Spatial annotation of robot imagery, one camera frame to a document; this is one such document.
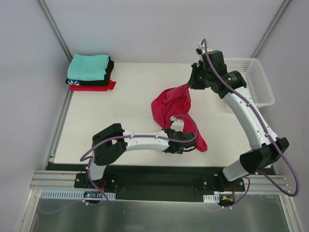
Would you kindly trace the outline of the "pink t shirt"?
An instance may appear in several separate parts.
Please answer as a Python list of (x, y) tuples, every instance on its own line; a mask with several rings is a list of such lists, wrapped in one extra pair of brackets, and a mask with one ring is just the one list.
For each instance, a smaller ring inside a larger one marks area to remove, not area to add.
[(205, 152), (208, 150), (208, 146), (201, 134), (196, 132), (193, 121), (188, 118), (190, 109), (191, 96), (187, 84), (164, 90), (151, 103), (153, 119), (161, 128), (170, 128), (170, 118), (176, 116), (184, 121), (183, 132), (193, 132), (197, 136), (197, 150)]

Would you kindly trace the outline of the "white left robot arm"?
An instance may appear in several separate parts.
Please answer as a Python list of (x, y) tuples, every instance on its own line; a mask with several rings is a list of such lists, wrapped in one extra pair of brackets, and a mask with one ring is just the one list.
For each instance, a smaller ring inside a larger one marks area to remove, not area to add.
[(182, 154), (197, 148), (193, 132), (182, 132), (180, 126), (157, 132), (134, 132), (114, 123), (92, 137), (91, 149), (80, 159), (90, 159), (85, 182), (91, 188), (101, 185), (106, 167), (123, 153), (133, 150), (155, 150), (164, 153)]

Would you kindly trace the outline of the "white plastic laundry basket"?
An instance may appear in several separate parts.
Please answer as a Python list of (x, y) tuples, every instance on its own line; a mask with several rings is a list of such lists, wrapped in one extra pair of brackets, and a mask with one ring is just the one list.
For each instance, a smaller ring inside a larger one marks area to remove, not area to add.
[(251, 98), (258, 108), (271, 106), (275, 98), (261, 62), (256, 58), (225, 58), (227, 70), (238, 71), (247, 83)]

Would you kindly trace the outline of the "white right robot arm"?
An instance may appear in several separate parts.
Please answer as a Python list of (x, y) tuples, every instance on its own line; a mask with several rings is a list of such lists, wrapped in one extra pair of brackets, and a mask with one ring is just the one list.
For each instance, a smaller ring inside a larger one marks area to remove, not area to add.
[(219, 191), (227, 191), (237, 179), (277, 162), (288, 148), (289, 142), (285, 137), (279, 138), (266, 123), (251, 99), (245, 79), (238, 71), (228, 72), (221, 51), (206, 53), (203, 48), (198, 48), (196, 52), (200, 60), (191, 66), (189, 87), (209, 87), (218, 94), (235, 114), (251, 148), (209, 181)]

